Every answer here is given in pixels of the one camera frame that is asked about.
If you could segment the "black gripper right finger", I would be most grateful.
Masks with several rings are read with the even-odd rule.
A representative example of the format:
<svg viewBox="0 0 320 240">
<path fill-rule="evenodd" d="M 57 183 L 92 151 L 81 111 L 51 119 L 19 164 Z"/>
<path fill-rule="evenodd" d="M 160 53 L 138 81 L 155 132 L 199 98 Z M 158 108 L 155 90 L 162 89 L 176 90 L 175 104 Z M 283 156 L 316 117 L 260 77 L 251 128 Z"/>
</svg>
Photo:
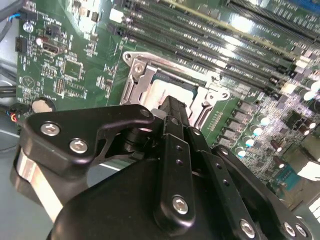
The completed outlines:
<svg viewBox="0 0 320 240">
<path fill-rule="evenodd" d="M 196 169 L 213 187 L 221 204 L 228 240 L 312 240 L 314 234 L 232 152 L 210 149 L 202 133 L 189 124 L 186 105 L 177 102 Z"/>
</svg>

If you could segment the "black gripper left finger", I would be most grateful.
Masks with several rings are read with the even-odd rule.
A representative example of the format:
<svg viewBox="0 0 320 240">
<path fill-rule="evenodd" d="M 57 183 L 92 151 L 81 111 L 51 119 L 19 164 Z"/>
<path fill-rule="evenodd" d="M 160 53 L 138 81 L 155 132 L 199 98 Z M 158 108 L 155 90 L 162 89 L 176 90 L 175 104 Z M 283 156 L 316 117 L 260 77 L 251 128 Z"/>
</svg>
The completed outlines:
<svg viewBox="0 0 320 240">
<path fill-rule="evenodd" d="M 33 114 L 13 164 L 23 193 L 41 203 L 54 226 L 72 198 L 133 164 L 155 161 L 154 220 L 165 232 L 187 232 L 196 202 L 178 101 L 168 96 L 153 110 L 125 104 Z"/>
</svg>

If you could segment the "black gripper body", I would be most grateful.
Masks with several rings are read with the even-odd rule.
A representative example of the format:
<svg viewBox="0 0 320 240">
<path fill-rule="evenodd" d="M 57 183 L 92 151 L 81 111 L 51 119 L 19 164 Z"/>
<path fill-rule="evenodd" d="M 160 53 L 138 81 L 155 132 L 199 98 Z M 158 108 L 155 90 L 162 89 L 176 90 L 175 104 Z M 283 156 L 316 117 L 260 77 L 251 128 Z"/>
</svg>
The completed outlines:
<svg viewBox="0 0 320 240">
<path fill-rule="evenodd" d="M 52 227 L 51 240 L 168 240 L 155 222 L 158 164 L 135 163 L 72 198 Z M 194 175 L 196 219 L 182 240 L 231 240 L 214 194 Z"/>
</svg>

